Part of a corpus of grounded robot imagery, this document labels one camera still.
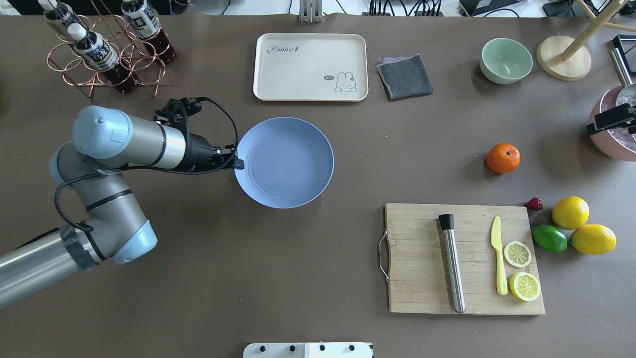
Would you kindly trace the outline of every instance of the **brown table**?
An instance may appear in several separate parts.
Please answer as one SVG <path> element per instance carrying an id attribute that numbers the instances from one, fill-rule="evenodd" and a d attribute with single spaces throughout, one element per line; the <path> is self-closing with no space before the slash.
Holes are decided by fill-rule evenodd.
<path id="1" fill-rule="evenodd" d="M 308 205 L 274 210 L 247 197 L 232 172 L 184 177 L 126 174 L 153 224 L 158 246 L 118 266 L 108 260 L 0 312 L 3 357 L 240 357 L 246 343 L 369 341 L 376 357 L 629 357 L 636 352 L 633 298 L 634 164 L 600 152 L 584 132 L 594 103 L 618 84 L 608 51 L 616 31 L 586 47 L 591 72 L 574 83 L 536 63 L 521 82 L 501 86 L 480 73 L 481 47 L 509 37 L 534 50 L 555 34 L 576 37 L 586 20 L 555 18 L 368 18 L 330 15 L 303 25 L 292 15 L 163 19 L 179 51 L 175 86 L 152 98 L 93 100 L 45 66 L 54 44 L 39 17 L 0 21 L 0 252 L 63 224 L 47 165 L 71 139 L 89 104 L 151 118 L 169 98 L 207 96 L 241 134 L 271 117 L 320 128 L 336 158 L 333 179 Z M 346 32 L 367 42 L 370 91 L 359 103 L 264 103 L 251 92 L 256 39 L 266 32 Z M 422 54 L 431 96 L 388 102 L 379 57 Z M 212 107 L 193 130 L 225 145 Z M 522 152 L 514 173 L 483 164 L 502 141 Z M 618 237 L 603 256 L 537 249 L 546 314 L 539 317 L 393 314 L 378 268 L 388 202 L 522 205 L 541 196 L 550 222 L 561 198 L 591 207 L 589 223 Z M 63 205 L 85 217 L 72 192 Z"/>

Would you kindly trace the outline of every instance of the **lime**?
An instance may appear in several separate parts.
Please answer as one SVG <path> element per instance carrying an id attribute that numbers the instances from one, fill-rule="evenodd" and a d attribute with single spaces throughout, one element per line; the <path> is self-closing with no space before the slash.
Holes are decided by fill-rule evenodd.
<path id="1" fill-rule="evenodd" d="M 557 227 L 539 225 L 532 229 L 532 239 L 538 247 L 550 252 L 561 252 L 567 248 L 567 238 Z"/>
<path id="2" fill-rule="evenodd" d="M 572 246 L 584 254 L 604 254 L 616 247 L 616 235 L 608 227 L 598 224 L 583 225 L 570 236 Z"/>
<path id="3" fill-rule="evenodd" d="M 522 301 L 534 301 L 541 293 L 539 280 L 528 272 L 517 272 L 510 278 L 510 291 Z"/>
<path id="4" fill-rule="evenodd" d="M 585 225 L 590 216 L 590 206 L 577 196 L 561 199 L 552 209 L 552 221 L 566 230 L 576 230 Z"/>
<path id="5" fill-rule="evenodd" d="M 510 241 L 504 247 L 504 258 L 510 265 L 516 268 L 524 268 L 532 260 L 532 254 L 528 246 L 525 246 L 521 241 Z"/>

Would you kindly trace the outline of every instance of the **soda bottle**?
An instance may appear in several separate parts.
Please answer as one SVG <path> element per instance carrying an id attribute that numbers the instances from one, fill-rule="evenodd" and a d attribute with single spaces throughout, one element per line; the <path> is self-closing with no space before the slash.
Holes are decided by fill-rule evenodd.
<path id="1" fill-rule="evenodd" d="M 159 19 L 147 0 L 123 0 L 121 12 L 128 19 L 130 27 L 144 41 L 149 53 L 156 53 L 164 63 L 177 57 L 174 47 L 161 27 Z"/>
<path id="2" fill-rule="evenodd" d="M 69 26 L 69 35 L 75 40 L 75 52 L 94 70 L 101 72 L 117 91 L 126 93 L 135 89 L 134 74 L 120 64 L 119 54 L 102 35 L 79 24 Z"/>
<path id="3" fill-rule="evenodd" d="M 43 15 L 46 22 L 51 25 L 61 38 L 66 39 L 68 37 L 67 28 L 71 24 L 79 24 L 88 30 L 70 6 L 58 3 L 56 0 L 38 0 L 38 2 L 44 9 Z"/>

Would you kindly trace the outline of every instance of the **cutting board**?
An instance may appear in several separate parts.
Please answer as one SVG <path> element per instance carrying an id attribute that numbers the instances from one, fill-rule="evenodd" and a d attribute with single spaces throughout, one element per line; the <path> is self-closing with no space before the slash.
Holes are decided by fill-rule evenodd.
<path id="1" fill-rule="evenodd" d="M 495 250 L 490 228 L 501 217 L 502 245 L 521 241 L 530 248 L 532 261 L 516 268 L 504 261 L 506 278 L 521 271 L 539 279 L 530 223 L 524 206 L 476 206 L 387 203 L 385 224 L 389 244 L 389 311 L 458 314 L 452 308 L 438 216 L 451 213 L 466 312 L 473 315 L 544 315 L 543 292 L 524 302 L 509 291 L 495 288 Z"/>

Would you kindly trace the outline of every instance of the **wooden round base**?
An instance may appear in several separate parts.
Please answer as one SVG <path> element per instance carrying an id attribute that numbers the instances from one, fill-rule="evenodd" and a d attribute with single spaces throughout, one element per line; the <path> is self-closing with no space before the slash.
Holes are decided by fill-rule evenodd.
<path id="1" fill-rule="evenodd" d="M 592 67 L 590 52 L 584 46 L 563 61 L 561 54 L 572 42 L 574 39 L 567 36 L 552 36 L 541 41 L 537 47 L 537 61 L 547 73 L 559 80 L 580 80 Z"/>

